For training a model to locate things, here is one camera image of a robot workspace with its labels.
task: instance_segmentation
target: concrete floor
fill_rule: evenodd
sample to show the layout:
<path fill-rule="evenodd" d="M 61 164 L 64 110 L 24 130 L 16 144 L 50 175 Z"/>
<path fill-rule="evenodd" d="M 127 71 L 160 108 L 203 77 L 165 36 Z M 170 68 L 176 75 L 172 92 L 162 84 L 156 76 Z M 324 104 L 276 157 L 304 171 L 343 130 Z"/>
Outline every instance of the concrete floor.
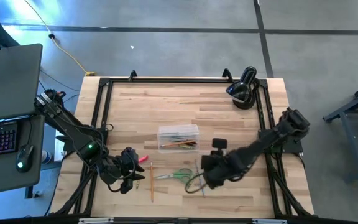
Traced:
<path fill-rule="evenodd" d="M 258 29 L 253 0 L 39 0 L 30 1 L 48 24 L 80 27 L 174 27 Z M 358 0 L 260 0 L 265 29 L 358 30 Z M 79 89 L 83 72 L 58 51 L 24 1 L 0 0 L 0 21 L 20 44 L 44 46 L 42 66 L 61 82 Z M 268 76 L 258 33 L 55 32 L 64 48 L 98 75 L 208 76 L 224 68 L 235 76 L 248 65 Z M 358 90 L 358 35 L 266 35 L 273 73 L 285 79 L 292 108 L 310 121 L 302 140 L 315 214 L 358 221 L 358 182 L 343 177 L 355 171 L 339 121 L 324 115 Z M 41 74 L 47 88 L 76 94 Z M 74 110 L 76 100 L 67 103 Z M 0 193 L 0 218 L 43 215 L 53 195 L 58 170 L 44 170 L 35 186 L 44 195 L 24 200 L 24 189 Z"/>

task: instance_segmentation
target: power cord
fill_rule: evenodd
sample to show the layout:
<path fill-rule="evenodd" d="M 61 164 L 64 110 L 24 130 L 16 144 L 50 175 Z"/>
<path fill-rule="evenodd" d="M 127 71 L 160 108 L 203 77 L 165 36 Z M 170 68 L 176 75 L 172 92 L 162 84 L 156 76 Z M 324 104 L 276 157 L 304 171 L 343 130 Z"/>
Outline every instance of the power cord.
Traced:
<path fill-rule="evenodd" d="M 69 97 L 69 99 L 63 101 L 63 103 L 66 103 L 66 102 L 69 101 L 70 99 L 72 99 L 72 98 L 74 98 L 74 97 L 76 97 L 76 96 L 79 96 L 79 95 L 80 95 L 80 94 L 75 94 L 75 95 Z"/>
<path fill-rule="evenodd" d="M 45 89 L 44 85 L 41 83 L 41 81 L 40 81 L 40 80 L 38 80 L 38 82 L 40 83 L 40 85 L 42 86 L 42 88 L 43 88 L 43 89 L 44 89 L 44 91 L 45 91 L 46 89 Z"/>
<path fill-rule="evenodd" d="M 300 159 L 300 161 L 302 162 L 302 165 L 303 165 L 303 169 L 306 170 L 305 162 L 303 161 L 303 158 L 301 157 L 301 155 L 299 155 L 299 153 L 294 153 L 294 155 Z"/>
<path fill-rule="evenodd" d="M 121 188 L 118 188 L 117 190 L 113 190 L 110 185 L 107 185 L 107 188 L 112 192 L 112 193 L 117 193 L 121 190 Z"/>
<path fill-rule="evenodd" d="M 206 186 L 206 183 L 201 185 L 199 188 L 197 188 L 196 190 L 189 190 L 189 187 L 191 185 L 191 183 L 197 179 L 199 176 L 203 175 L 204 173 L 200 173 L 200 174 L 197 174 L 197 175 L 194 175 L 185 185 L 185 191 L 186 193 L 188 194 L 193 194 L 193 193 L 196 193 L 197 191 L 200 191 L 201 189 L 203 189 L 205 186 Z"/>
<path fill-rule="evenodd" d="M 71 88 L 71 87 L 69 87 L 69 86 L 64 85 L 63 83 L 59 82 L 59 81 L 56 80 L 54 77 L 52 77 L 51 75 L 48 75 L 48 74 L 47 74 L 46 72 L 44 72 L 42 69 L 41 69 L 40 71 L 41 71 L 42 73 L 44 73 L 46 76 L 48 76 L 49 78 L 55 80 L 57 83 L 61 84 L 62 86 L 67 87 L 67 88 L 69 88 L 69 89 L 71 89 L 71 90 L 73 90 L 73 91 L 79 91 L 79 90 L 76 90 L 76 89 L 73 89 L 73 88 Z"/>
<path fill-rule="evenodd" d="M 105 146 L 105 145 L 104 145 L 104 137 L 103 137 L 103 134 L 102 134 L 102 132 L 98 131 L 97 129 L 88 128 L 88 127 L 84 127 L 84 126 L 79 126 L 79 125 L 75 125 L 75 124 L 71 124 L 70 122 L 66 121 L 65 119 L 63 119 L 63 118 L 61 118 L 61 117 L 58 117 L 58 118 L 60 118 L 62 121 L 64 121 L 65 123 L 67 123 L 67 124 L 69 124 L 69 125 L 71 125 L 71 126 L 73 126 L 73 127 L 82 128 L 82 129 L 87 129 L 87 130 L 91 130 L 91 131 L 94 131 L 94 132 L 98 133 L 98 134 L 100 135 L 100 138 L 101 138 L 102 148 L 103 148 L 103 146 Z M 103 155 L 103 152 L 102 152 L 102 151 L 103 151 L 103 150 L 100 149 L 100 156 Z"/>
<path fill-rule="evenodd" d="M 106 124 L 106 126 L 109 125 L 111 127 L 111 129 L 108 129 L 107 131 L 112 131 L 114 129 L 114 126 L 112 124 Z"/>
<path fill-rule="evenodd" d="M 68 55 L 71 59 L 73 59 L 75 61 L 75 63 L 77 63 L 77 65 L 82 69 L 82 71 L 85 72 L 85 76 L 92 76 L 92 75 L 95 75 L 95 72 L 90 72 L 90 71 L 87 71 L 85 70 L 85 68 L 79 63 L 79 61 L 77 61 L 76 58 L 74 58 L 74 56 L 72 56 L 70 53 L 68 53 L 65 49 L 63 49 L 61 46 L 59 46 L 55 40 L 55 34 L 53 34 L 47 23 L 42 19 L 42 17 L 40 16 L 40 14 L 38 14 L 38 12 L 31 6 L 31 4 L 29 2 L 27 2 L 27 0 L 24 0 L 30 7 L 31 9 L 36 13 L 36 15 L 40 18 L 40 20 L 43 22 L 43 24 L 45 25 L 45 27 L 47 28 L 48 32 L 49 32 L 49 35 L 48 37 L 52 39 L 53 43 L 56 45 L 56 47 L 61 50 L 63 53 L 65 53 L 66 55 Z"/>
<path fill-rule="evenodd" d="M 29 123 L 30 123 L 30 133 L 29 133 L 29 138 L 28 138 L 28 140 L 27 140 L 27 145 L 30 144 L 31 135 L 32 135 L 32 122 L 31 122 L 31 117 L 29 117 Z"/>
<path fill-rule="evenodd" d="M 50 203 L 49 203 L 48 209 L 46 210 L 44 216 L 47 216 L 47 215 L 48 215 L 48 212 L 49 212 L 49 210 L 50 210 L 50 207 L 52 206 L 52 201 L 53 201 L 53 198 L 55 197 L 55 192 L 56 192 L 56 188 L 57 188 L 57 183 L 58 183 L 58 179 L 56 180 L 56 184 L 55 184 L 55 188 L 54 188 L 54 191 L 53 191 L 52 199 L 51 199 L 51 201 L 50 201 Z"/>

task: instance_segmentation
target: small white object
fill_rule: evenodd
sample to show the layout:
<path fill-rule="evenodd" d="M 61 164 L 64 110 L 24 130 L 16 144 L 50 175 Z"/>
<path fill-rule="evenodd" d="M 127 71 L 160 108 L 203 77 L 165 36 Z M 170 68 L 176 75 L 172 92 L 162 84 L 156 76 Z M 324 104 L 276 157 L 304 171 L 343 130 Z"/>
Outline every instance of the small white object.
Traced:
<path fill-rule="evenodd" d="M 56 130 L 56 136 L 62 136 L 63 134 Z M 53 161 L 60 162 L 63 160 L 63 157 L 66 155 L 66 152 L 63 151 L 65 144 L 57 139 L 55 139 L 55 156 Z"/>
<path fill-rule="evenodd" d="M 53 156 L 50 152 L 42 150 L 41 163 L 48 164 L 52 160 Z"/>

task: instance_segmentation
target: floor tile line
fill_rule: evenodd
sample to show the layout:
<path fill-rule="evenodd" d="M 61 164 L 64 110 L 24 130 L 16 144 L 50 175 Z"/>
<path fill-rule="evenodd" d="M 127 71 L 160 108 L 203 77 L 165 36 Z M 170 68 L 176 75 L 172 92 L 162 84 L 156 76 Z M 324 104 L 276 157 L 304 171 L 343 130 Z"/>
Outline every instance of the floor tile line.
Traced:
<path fill-rule="evenodd" d="M 19 30 L 47 31 L 44 25 L 2 23 L 4 26 L 14 26 Z M 51 26 L 51 31 L 65 32 L 189 32 L 189 33 L 224 33 L 224 34 L 257 34 L 258 29 L 232 28 L 160 28 L 160 27 L 77 27 Z"/>
<path fill-rule="evenodd" d="M 288 35 L 358 35 L 358 30 L 296 30 L 296 29 L 265 29 L 266 34 Z"/>
<path fill-rule="evenodd" d="M 262 55 L 264 57 L 266 76 L 267 78 L 274 78 L 272 63 L 270 61 L 269 48 L 267 47 L 266 33 L 262 13 L 260 12 L 259 0 L 254 0 L 256 21 L 258 23 L 260 45 L 262 47 Z"/>

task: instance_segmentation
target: wire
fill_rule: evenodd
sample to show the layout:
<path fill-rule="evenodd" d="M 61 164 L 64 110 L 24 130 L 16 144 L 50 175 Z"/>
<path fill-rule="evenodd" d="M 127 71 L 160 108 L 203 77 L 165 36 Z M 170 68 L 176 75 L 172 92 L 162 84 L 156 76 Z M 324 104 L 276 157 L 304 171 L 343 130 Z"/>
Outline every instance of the wire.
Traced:
<path fill-rule="evenodd" d="M 61 46 L 59 46 L 57 43 L 56 43 L 56 40 L 55 40 L 55 35 L 50 31 L 47 23 L 42 19 L 42 17 L 40 16 L 40 14 L 38 14 L 38 12 L 31 6 L 31 4 L 29 2 L 27 2 L 27 0 L 24 0 L 30 7 L 31 9 L 36 13 L 36 15 L 40 18 L 40 20 L 43 22 L 43 24 L 45 25 L 45 27 L 47 28 L 48 32 L 49 32 L 49 38 L 52 39 L 53 43 L 56 45 L 56 47 L 61 50 L 62 52 L 64 52 L 66 55 L 68 55 L 71 59 L 73 59 L 75 61 L 75 63 L 77 63 L 77 65 L 82 69 L 82 71 L 85 72 L 85 76 L 88 76 L 88 75 L 95 75 L 95 72 L 90 72 L 90 71 L 87 71 L 85 70 L 85 68 L 79 63 L 79 61 L 77 61 L 76 58 L 74 58 L 74 56 L 72 56 L 70 53 L 68 53 L 65 49 L 63 49 Z"/>
<path fill-rule="evenodd" d="M 31 134 L 32 134 L 32 122 L 31 122 L 31 117 L 29 117 L 29 122 L 30 122 L 30 133 L 29 133 L 29 138 L 27 140 L 27 145 L 30 144 L 30 139 L 31 139 Z"/>
<path fill-rule="evenodd" d="M 116 177 L 116 176 L 110 174 L 110 176 L 114 177 L 117 180 L 124 180 L 124 179 L 130 177 L 135 172 L 135 160 L 134 160 L 134 158 L 132 158 L 131 155 L 129 155 L 129 153 L 126 150 L 125 150 L 125 153 L 128 154 L 129 158 L 131 159 L 132 166 L 133 166 L 134 169 L 132 169 L 132 172 L 130 174 L 126 175 L 125 177 Z"/>
<path fill-rule="evenodd" d="M 45 212 L 44 216 L 47 216 L 47 215 L 48 215 L 48 212 L 49 212 L 49 210 L 50 210 L 50 207 L 52 206 L 52 201 L 53 201 L 53 198 L 55 197 L 55 192 L 56 192 L 57 183 L 58 183 L 58 179 L 56 180 L 56 184 L 55 184 L 55 188 L 54 188 L 54 191 L 53 191 L 52 199 L 50 200 L 48 209 L 47 209 L 47 211 Z"/>
<path fill-rule="evenodd" d="M 112 124 L 106 124 L 106 125 L 110 125 L 111 126 L 111 129 L 110 130 L 107 130 L 107 131 L 112 131 L 114 129 L 114 126 Z"/>
<path fill-rule="evenodd" d="M 71 96 L 69 99 L 67 99 L 67 100 L 65 100 L 63 103 L 66 103 L 68 100 L 70 100 L 71 98 L 74 98 L 74 97 L 76 97 L 76 96 L 79 96 L 80 94 L 75 94 L 75 95 L 73 95 L 73 96 Z"/>
<path fill-rule="evenodd" d="M 188 190 L 189 187 L 190 187 L 190 184 L 196 179 L 198 178 L 199 176 L 203 175 L 204 173 L 200 173 L 200 174 L 197 174 L 197 175 L 194 175 L 185 185 L 185 190 L 186 190 L 186 193 L 188 194 L 193 194 L 193 193 L 196 193 L 197 191 L 200 191 L 201 189 L 203 189 L 205 186 L 206 186 L 206 183 L 201 185 L 201 187 L 199 187 L 198 189 L 196 190 Z"/>
<path fill-rule="evenodd" d="M 121 188 L 118 188 L 117 190 L 113 190 L 113 189 L 111 189 L 109 184 L 107 185 L 107 188 L 113 193 L 117 193 L 117 192 L 119 192 L 121 190 Z"/>
<path fill-rule="evenodd" d="M 303 161 L 303 158 L 299 155 L 299 153 L 294 153 L 294 155 L 301 160 L 302 165 L 303 165 L 303 169 L 306 170 L 305 162 Z"/>
<path fill-rule="evenodd" d="M 79 91 L 79 90 L 76 90 L 76 89 L 73 89 L 73 88 L 71 88 L 71 87 L 69 87 L 69 86 L 64 85 L 63 83 L 59 82 L 59 81 L 56 80 L 54 77 L 52 77 L 51 75 L 48 75 L 48 74 L 47 74 L 46 72 L 44 72 L 42 69 L 41 69 L 40 71 L 41 71 L 42 73 L 46 74 L 49 78 L 55 80 L 57 83 L 61 84 L 62 86 L 65 86 L 65 87 L 67 87 L 67 88 L 69 88 L 69 89 L 71 89 L 71 90 L 74 90 L 74 91 Z"/>
<path fill-rule="evenodd" d="M 79 125 L 75 125 L 75 124 L 71 124 L 70 122 L 66 121 L 65 119 L 61 118 L 61 117 L 58 117 L 60 118 L 62 121 L 66 122 L 67 124 L 73 126 L 73 127 L 76 127 L 76 128 L 83 128 L 83 129 L 87 129 L 87 130 L 91 130 L 91 131 L 94 131 L 96 133 L 98 133 L 100 135 L 100 138 L 101 138 L 101 144 L 102 144 L 102 149 L 100 149 L 100 156 L 103 155 L 103 146 L 104 146 L 104 137 L 103 137 L 103 134 L 98 131 L 97 129 L 94 129 L 94 128 L 88 128 L 88 127 L 84 127 L 84 126 L 79 126 Z"/>
<path fill-rule="evenodd" d="M 41 81 L 40 81 L 40 80 L 38 80 L 38 82 L 40 83 L 40 85 L 42 86 L 42 88 L 43 88 L 43 89 L 44 89 L 44 91 L 45 91 L 46 89 L 45 89 L 44 85 L 41 83 Z"/>

